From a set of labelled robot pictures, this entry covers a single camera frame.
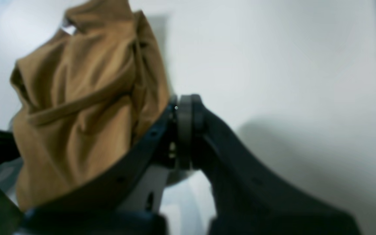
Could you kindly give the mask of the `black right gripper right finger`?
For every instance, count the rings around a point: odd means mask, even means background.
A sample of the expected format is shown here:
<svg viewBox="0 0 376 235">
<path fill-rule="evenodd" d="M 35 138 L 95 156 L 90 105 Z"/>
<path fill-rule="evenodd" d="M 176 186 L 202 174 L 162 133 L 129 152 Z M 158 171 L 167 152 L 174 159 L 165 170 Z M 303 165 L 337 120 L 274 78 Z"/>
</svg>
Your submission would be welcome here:
<svg viewBox="0 0 376 235">
<path fill-rule="evenodd" d="M 293 187 L 192 95 L 193 165 L 212 186 L 210 235 L 359 235 L 354 218 Z"/>
</svg>

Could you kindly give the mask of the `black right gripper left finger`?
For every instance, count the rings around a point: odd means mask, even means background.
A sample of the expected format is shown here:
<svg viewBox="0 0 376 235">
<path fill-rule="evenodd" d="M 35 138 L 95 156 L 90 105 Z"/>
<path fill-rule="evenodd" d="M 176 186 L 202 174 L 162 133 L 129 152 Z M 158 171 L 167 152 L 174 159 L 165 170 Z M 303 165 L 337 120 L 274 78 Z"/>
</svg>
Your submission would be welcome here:
<svg viewBox="0 0 376 235">
<path fill-rule="evenodd" d="M 192 95 L 171 98 L 130 151 L 95 180 L 26 213 L 21 235 L 167 235 L 159 208 L 170 175 L 193 169 Z"/>
</svg>

